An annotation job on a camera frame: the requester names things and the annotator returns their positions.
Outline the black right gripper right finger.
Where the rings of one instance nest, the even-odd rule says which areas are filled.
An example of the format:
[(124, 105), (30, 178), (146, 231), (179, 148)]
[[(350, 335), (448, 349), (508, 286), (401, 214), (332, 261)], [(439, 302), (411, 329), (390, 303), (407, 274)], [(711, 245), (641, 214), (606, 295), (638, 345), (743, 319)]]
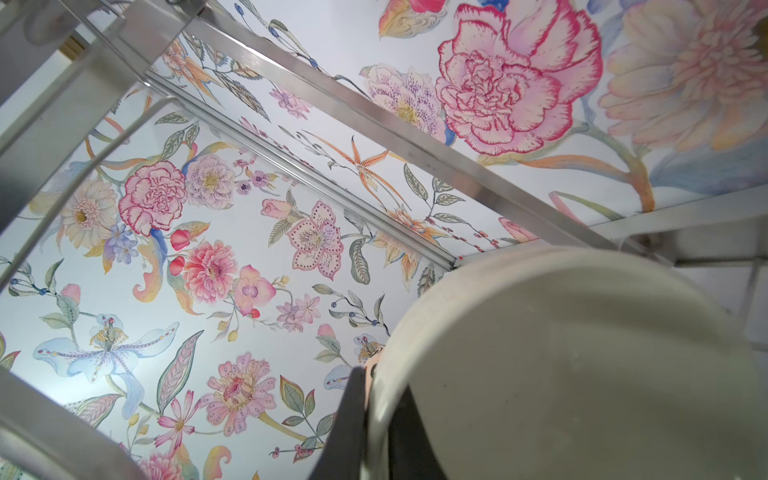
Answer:
[(388, 470), (392, 480), (446, 480), (413, 394), (405, 389), (388, 428)]

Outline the cream bowl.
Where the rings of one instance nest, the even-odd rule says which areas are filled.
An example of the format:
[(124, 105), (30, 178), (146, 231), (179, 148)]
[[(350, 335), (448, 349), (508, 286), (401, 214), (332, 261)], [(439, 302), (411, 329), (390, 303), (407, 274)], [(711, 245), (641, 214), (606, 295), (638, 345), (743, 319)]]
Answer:
[(767, 402), (729, 315), (689, 279), (549, 248), (446, 275), (377, 366), (364, 470), (383, 479), (411, 393), (449, 479), (763, 479)]

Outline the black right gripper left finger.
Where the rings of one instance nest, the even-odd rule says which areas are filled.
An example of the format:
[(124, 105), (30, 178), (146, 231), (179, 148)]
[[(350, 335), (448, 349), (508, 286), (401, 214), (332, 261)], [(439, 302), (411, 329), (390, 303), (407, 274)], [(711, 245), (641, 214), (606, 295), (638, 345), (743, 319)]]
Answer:
[(361, 367), (350, 372), (334, 425), (310, 480), (358, 480), (365, 446), (366, 373)]

